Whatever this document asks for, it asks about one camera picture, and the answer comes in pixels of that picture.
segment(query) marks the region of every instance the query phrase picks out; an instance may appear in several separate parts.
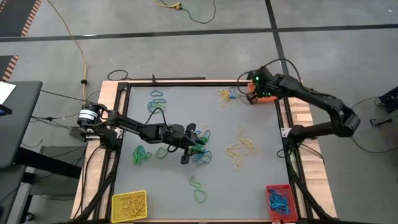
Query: wooden board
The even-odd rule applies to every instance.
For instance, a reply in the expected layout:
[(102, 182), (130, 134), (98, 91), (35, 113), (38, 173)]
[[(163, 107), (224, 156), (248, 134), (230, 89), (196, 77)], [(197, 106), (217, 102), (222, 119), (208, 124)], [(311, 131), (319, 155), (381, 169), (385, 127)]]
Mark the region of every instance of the wooden board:
[[(152, 81), (147, 81), (147, 80), (141, 80), (141, 81), (123, 81), (123, 82), (129, 82), (129, 83), (151, 83)], [(236, 80), (159, 80), (158, 83), (168, 83), (168, 82), (203, 82), (203, 83), (219, 83), (219, 82), (225, 82), (225, 83), (236, 83)], [(246, 83), (248, 82), (247, 80), (241, 80), (241, 82)], [(101, 93), (99, 94), (99, 99), (98, 103), (104, 104), (107, 108), (113, 109), (114, 106), (114, 101), (116, 99), (116, 90), (118, 87), (119, 81), (104, 81), (101, 87)], [(123, 109), (123, 102), (124, 102), (124, 97), (121, 99), (119, 112)], [(310, 126), (312, 125), (312, 116), (310, 112), (310, 107), (308, 103), (298, 100), (296, 98), (290, 98), (289, 99), (290, 103), (290, 109), (292, 111), (292, 116), (294, 120), (294, 124), (301, 124), (303, 126)], [(286, 112), (285, 108), (283, 105), (283, 101), (281, 101), (281, 110), (282, 110), (282, 115), (284, 117), (284, 125), (287, 127), (287, 117), (286, 117)], [(98, 147), (99, 145), (99, 140), (92, 140), (88, 143), (88, 148), (86, 152), (86, 158), (89, 158), (93, 151)], [(314, 148), (318, 152), (320, 152), (320, 148), (318, 145), (318, 142), (316, 140), (306, 140), (305, 144)], [(305, 149), (302, 149), (304, 147), (300, 148), (301, 152), (301, 159), (303, 163), (303, 169), (305, 173), (305, 179), (307, 181), (307, 187), (311, 194), (313, 194), (314, 198), (317, 200), (317, 202), (325, 209), (325, 211), (333, 216), (336, 217), (336, 211), (335, 211), (335, 206), (333, 203), (333, 199), (331, 197), (331, 192), (330, 192), (330, 187), (328, 183), (328, 178), (326, 176), (326, 171), (325, 171), (325, 166), (322, 163), (322, 160), (311, 154), (310, 152), (306, 151)], [(96, 152), (96, 154), (93, 156), (93, 158), (90, 161), (89, 166), (87, 167), (87, 181), (86, 181), (86, 186), (85, 186), (85, 193), (84, 193), (84, 199), (83, 199), (83, 208), (85, 208), (91, 199), (94, 197), (95, 193), (98, 190), (98, 184), (100, 181), (100, 175), (101, 175), (101, 169), (104, 161), (104, 150), (99, 150)], [(112, 166), (113, 159), (109, 160), (109, 167)], [(105, 210), (106, 210), (106, 203), (108, 200), (108, 194), (109, 192), (106, 191), (105, 194), (103, 195), (103, 200), (101, 203), (101, 210), (99, 213), (99, 218), (104, 218), (105, 216)], [(298, 207), (301, 211), (302, 216), (305, 214), (305, 207), (304, 203), (302, 200), (302, 195), (298, 194), (299, 197), (299, 203)], [(72, 214), (71, 218), (73, 218), (74, 214), (76, 211), (78, 211), (78, 207), (80, 204), (80, 199), (81, 199), (81, 177), (79, 181), (79, 186), (76, 192), (76, 197), (75, 197), (75, 203), (73, 204), (73, 209), (72, 209)], [(243, 219), (237, 219), (237, 220), (159, 220), (159, 219), (154, 219), (154, 220), (143, 220), (143, 222), (266, 222), (269, 220), (243, 220)]]

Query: concrete floor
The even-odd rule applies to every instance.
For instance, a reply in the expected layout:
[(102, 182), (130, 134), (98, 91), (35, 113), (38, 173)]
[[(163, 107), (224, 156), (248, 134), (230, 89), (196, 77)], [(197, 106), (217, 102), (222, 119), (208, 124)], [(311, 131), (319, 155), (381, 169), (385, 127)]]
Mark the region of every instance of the concrete floor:
[[(186, 13), (156, 7), (148, 0), (52, 0), (73, 34), (116, 34), (170, 30), (270, 27), (263, 0), (216, 0), (217, 15), (207, 25), (189, 20)], [(192, 16), (208, 20), (210, 0), (182, 1)], [(396, 1), (371, 0), (278, 0), (272, 1), (279, 27), (352, 26), (398, 23)], [(43, 1), (28, 36), (67, 35), (53, 9)], [(286, 58), (298, 67), (306, 86), (331, 93), (350, 106), (381, 95), (397, 86), (397, 29), (285, 32), (280, 34)], [(88, 62), (87, 92), (99, 90), (106, 75), (125, 69), (131, 78), (207, 77), (236, 78), (277, 58), (272, 33), (224, 34), (181, 37), (145, 37), (79, 41)], [(71, 41), (0, 43), (0, 55), (19, 55), (11, 80), (40, 80), (43, 89), (81, 97), (83, 64)], [(276, 65), (273, 72), (280, 72)], [(95, 94), (91, 100), (97, 100)], [(80, 102), (40, 95), (36, 116), (77, 113)], [(384, 112), (372, 101), (355, 111), (362, 125), (355, 134), (360, 144), (373, 151), (398, 145), (396, 128), (370, 128), (368, 119)], [(312, 108), (316, 123), (327, 114)], [(63, 124), (75, 125), (75, 118)], [(28, 127), (26, 144), (73, 146), (81, 143), (68, 131), (35, 123)], [(350, 139), (320, 138), (336, 211), (342, 220), (396, 223), (398, 214), (398, 152), (369, 154)], [(26, 187), (19, 191), (9, 223), (17, 222)], [(67, 220), (72, 201), (58, 202), (35, 197), (30, 211), (33, 223)]]

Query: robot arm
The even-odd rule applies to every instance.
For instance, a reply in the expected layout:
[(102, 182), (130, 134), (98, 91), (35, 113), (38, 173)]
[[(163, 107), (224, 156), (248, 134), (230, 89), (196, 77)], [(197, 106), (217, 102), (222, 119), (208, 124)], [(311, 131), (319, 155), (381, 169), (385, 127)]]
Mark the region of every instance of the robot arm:
[(295, 125), (290, 130), (290, 138), (296, 143), (305, 138), (334, 134), (339, 137), (351, 137), (360, 124), (360, 119), (354, 111), (347, 107), (340, 99), (325, 93), (319, 93), (303, 86), (298, 80), (285, 75), (272, 75), (263, 67), (252, 74), (252, 81), (256, 87), (252, 93), (246, 95), (250, 103), (257, 102), (257, 98), (265, 96), (296, 97), (307, 103), (325, 110), (330, 116), (330, 122), (316, 124), (309, 127)]
[[(102, 117), (104, 111), (108, 113), (108, 118), (106, 121), (101, 122), (100, 117)], [(195, 144), (205, 144), (194, 133), (196, 124), (191, 123), (184, 129), (184, 127), (179, 124), (167, 125), (166, 122), (160, 124), (147, 124), (147, 122), (142, 124), (131, 118), (120, 115), (117, 111), (108, 110), (104, 105), (100, 104), (84, 105), (77, 121), (80, 127), (91, 128), (99, 136), (101, 145), (107, 149), (116, 150), (121, 145), (116, 132), (112, 129), (108, 129), (108, 126), (110, 126), (137, 134), (142, 140), (149, 144), (166, 143), (169, 145), (167, 148), (169, 152), (175, 152), (178, 148), (183, 149), (184, 154), (181, 157), (181, 164), (188, 164), (190, 156), (202, 153), (190, 149), (190, 146), (194, 146)], [(170, 146), (174, 146), (175, 149), (170, 151)]]

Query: black desk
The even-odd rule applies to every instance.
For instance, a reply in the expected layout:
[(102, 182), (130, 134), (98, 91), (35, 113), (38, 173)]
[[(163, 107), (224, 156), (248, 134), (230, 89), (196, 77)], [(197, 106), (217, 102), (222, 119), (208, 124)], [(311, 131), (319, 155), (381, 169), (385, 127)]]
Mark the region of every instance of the black desk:
[(46, 170), (74, 179), (81, 168), (20, 147), (39, 98), (42, 82), (9, 82), (15, 89), (4, 102), (12, 114), (0, 116), (0, 224), (6, 223), (21, 182), (33, 183), (26, 167)]

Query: yellow basket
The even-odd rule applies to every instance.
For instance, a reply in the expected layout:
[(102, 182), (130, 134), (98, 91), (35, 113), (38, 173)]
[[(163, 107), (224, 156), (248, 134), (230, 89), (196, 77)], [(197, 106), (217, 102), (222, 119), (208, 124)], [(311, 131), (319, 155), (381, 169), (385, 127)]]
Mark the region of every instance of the yellow basket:
[(137, 220), (147, 216), (147, 192), (145, 190), (112, 196), (112, 223)]

